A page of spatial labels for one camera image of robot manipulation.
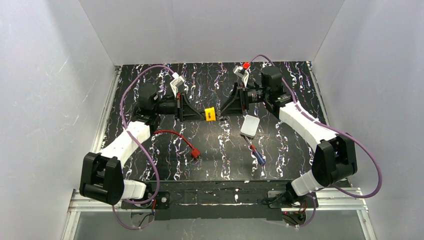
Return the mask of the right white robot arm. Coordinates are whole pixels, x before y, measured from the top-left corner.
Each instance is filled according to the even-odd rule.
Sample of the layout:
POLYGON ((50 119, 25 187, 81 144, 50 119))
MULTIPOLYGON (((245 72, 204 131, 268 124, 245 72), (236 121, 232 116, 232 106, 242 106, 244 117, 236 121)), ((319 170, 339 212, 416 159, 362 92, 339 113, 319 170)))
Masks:
POLYGON ((329 187, 358 170, 355 143, 348 136, 336 133, 310 115, 295 99, 276 66, 261 70, 261 84, 248 84, 248 66, 236 66, 233 73, 243 84, 235 83, 228 100, 220 107, 223 116, 247 112, 250 104, 263 103, 280 121, 290 126, 314 148, 311 170, 286 184, 285 192, 274 197, 275 202, 301 202, 306 195, 329 187))

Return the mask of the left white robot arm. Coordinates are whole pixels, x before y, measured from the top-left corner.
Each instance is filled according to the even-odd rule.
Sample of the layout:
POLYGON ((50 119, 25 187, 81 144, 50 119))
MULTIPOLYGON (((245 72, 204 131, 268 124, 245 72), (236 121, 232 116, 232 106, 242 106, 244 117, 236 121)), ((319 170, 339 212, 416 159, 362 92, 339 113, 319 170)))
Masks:
POLYGON ((147 183, 125 179, 123 166, 142 143, 156 132, 162 115, 175 115, 182 122, 207 120, 204 113, 193 108, 183 92, 174 87, 172 95, 160 97, 152 83, 141 85, 141 93, 133 109, 131 121, 123 121, 123 132, 98 152, 88 152, 83 158, 79 193, 111 206, 120 201, 147 204, 159 193, 160 177, 156 188, 147 183))

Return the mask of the yellow padlock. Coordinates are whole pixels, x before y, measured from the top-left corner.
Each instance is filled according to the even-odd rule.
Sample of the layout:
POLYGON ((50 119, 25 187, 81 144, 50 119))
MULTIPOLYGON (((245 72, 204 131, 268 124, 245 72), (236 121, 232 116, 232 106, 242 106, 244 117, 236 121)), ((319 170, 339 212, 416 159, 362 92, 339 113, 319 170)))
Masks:
POLYGON ((207 122, 214 122, 217 120, 217 115, 214 107, 204 109, 205 120, 207 122))

